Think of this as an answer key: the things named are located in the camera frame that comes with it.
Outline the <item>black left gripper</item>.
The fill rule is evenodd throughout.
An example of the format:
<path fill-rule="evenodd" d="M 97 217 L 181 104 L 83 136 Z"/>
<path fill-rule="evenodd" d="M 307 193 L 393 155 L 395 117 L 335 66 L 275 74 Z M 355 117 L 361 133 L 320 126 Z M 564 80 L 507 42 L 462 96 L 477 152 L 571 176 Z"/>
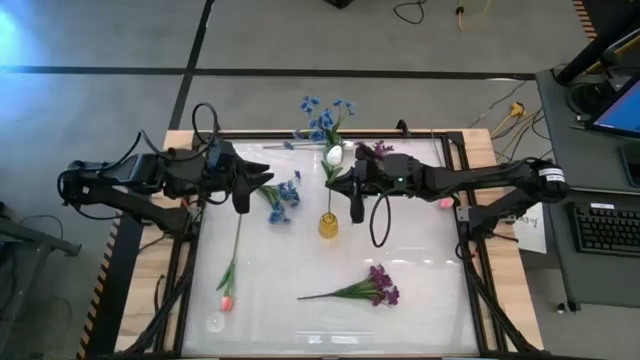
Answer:
<path fill-rule="evenodd" d="M 231 198 L 237 213 L 250 211 L 250 186 L 273 177 L 268 164 L 247 162 L 233 144 L 215 140 L 201 150 L 170 148 L 164 160 L 164 194 L 171 198 L 202 195 L 210 203 Z"/>

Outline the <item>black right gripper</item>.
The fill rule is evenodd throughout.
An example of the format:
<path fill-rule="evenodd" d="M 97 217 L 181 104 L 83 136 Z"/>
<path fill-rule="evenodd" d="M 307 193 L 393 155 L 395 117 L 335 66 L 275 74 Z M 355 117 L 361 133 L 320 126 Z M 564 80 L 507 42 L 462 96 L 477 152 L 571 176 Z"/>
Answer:
<path fill-rule="evenodd" d="M 350 199 L 350 216 L 353 223 L 364 221 L 365 195 L 375 193 L 402 194 L 408 196 L 431 196 L 425 182 L 427 166 L 416 158 L 394 153 L 377 154 L 372 148 L 358 147 L 356 161 L 344 173 L 333 172 L 327 187 Z"/>

